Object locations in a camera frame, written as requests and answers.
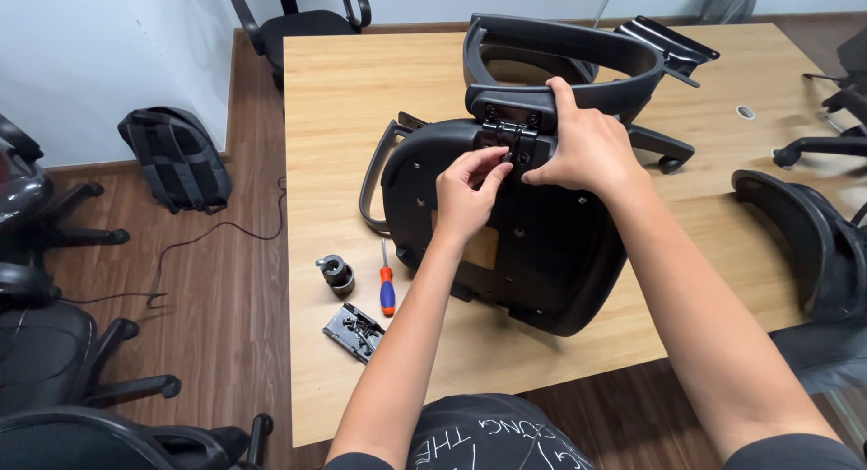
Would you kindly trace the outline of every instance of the light wood tabletop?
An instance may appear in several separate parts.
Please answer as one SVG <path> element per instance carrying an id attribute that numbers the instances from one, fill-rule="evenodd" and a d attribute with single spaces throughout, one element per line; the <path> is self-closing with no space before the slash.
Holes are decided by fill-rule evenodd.
<path id="1" fill-rule="evenodd" d="M 768 331 L 803 322 L 778 248 L 731 195 L 736 169 L 768 172 L 820 190 L 844 215 L 865 200 L 846 173 L 862 158 L 805 154 L 791 171 L 772 149 L 803 136 L 831 136 L 816 118 L 833 85 L 774 25 L 686 27 L 677 31 L 720 52 L 699 66 L 691 88 L 662 80 L 636 124 L 695 147 L 675 174 L 651 171 L 684 230 Z M 331 438 L 364 365 L 322 333 L 342 301 L 315 261 L 337 254 L 352 265 L 346 299 L 387 328 L 379 308 L 380 238 L 364 224 L 358 195 L 389 121 L 406 111 L 424 121 L 468 117 L 463 33 L 291 37 L 285 40 L 286 186 L 293 444 Z M 600 80 L 613 73 L 603 69 Z M 748 121 L 735 113 L 755 111 Z M 382 199 L 373 213 L 381 219 Z M 398 303 L 409 272 L 395 256 Z M 450 298 L 427 401 L 465 393 L 515 394 L 666 355 L 629 263 L 598 316 L 561 338 L 511 320 L 501 308 Z"/>

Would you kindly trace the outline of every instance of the person's left hand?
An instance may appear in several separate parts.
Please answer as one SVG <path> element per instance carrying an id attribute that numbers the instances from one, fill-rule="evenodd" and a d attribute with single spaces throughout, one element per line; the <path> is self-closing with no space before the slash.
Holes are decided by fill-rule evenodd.
<path id="1" fill-rule="evenodd" d="M 466 246 L 481 230 L 491 218 L 497 188 L 512 170 L 511 163 L 499 162 L 500 156 L 507 152 L 507 146 L 467 152 L 436 178 L 436 232 L 460 240 L 461 245 Z M 480 182 L 481 187 L 475 191 Z"/>

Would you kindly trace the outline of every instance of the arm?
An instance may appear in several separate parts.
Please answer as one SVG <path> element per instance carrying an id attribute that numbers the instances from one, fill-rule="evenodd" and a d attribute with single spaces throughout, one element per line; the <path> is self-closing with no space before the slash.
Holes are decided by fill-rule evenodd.
<path id="1" fill-rule="evenodd" d="M 406 455 L 434 365 L 454 273 L 466 242 L 487 223 L 512 169 L 504 146 L 461 155 L 437 177 L 438 221 L 428 251 L 343 413 L 327 461 L 367 453 L 394 468 Z M 472 186 L 484 180 L 481 188 Z"/>
<path id="2" fill-rule="evenodd" d="M 838 437 L 770 337 L 678 226 L 638 165 L 620 123 L 557 97 L 554 157 L 522 177 L 593 191 L 608 207 L 681 385 L 723 459 L 787 433 Z"/>

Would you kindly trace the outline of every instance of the dark wood floor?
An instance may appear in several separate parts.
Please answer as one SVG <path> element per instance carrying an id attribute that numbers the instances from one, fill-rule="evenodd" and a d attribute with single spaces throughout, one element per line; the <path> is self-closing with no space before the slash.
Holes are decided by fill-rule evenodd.
<path id="1" fill-rule="evenodd" d="M 847 15 L 833 21 L 778 21 L 784 32 L 829 74 L 839 74 L 836 47 L 867 21 Z M 92 299 L 123 291 L 146 292 L 159 251 L 197 237 L 220 221 L 235 221 L 260 234 L 276 231 L 276 180 L 284 175 L 281 98 L 270 67 L 245 38 L 233 68 L 228 165 L 235 190 L 230 206 L 213 217 L 172 216 L 154 205 L 135 173 L 64 178 L 58 186 L 96 180 L 106 188 L 72 218 L 82 226 L 127 229 L 122 246 L 67 249 L 49 255 L 49 270 L 64 296 Z M 264 242 L 221 227 L 199 243 L 167 254 L 160 309 L 141 298 L 82 306 L 100 326 L 118 316 L 141 324 L 124 343 L 105 380 L 174 374 L 180 396 L 152 397 L 116 410 L 148 425 L 187 424 L 247 428 L 255 414 L 275 420 L 266 450 L 269 468 L 309 470 L 322 465 L 328 443 L 293 449 L 289 384 L 287 247 L 283 232 Z M 645 363 L 600 376 L 525 393 L 597 465 L 620 468 L 706 469 L 720 465 L 667 361 Z M 814 397 L 844 441 L 863 443 L 867 396 L 860 389 Z"/>

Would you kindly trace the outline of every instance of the person's right hand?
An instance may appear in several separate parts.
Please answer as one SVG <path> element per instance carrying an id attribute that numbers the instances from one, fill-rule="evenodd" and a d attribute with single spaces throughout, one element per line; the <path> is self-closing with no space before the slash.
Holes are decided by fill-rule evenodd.
<path id="1" fill-rule="evenodd" d="M 558 146 L 541 167 L 521 177 L 526 184 L 552 184 L 584 189 L 603 200 L 649 176 L 635 160 L 626 128 L 598 109 L 578 109 L 575 94 L 563 78 L 546 84 L 557 102 Z"/>

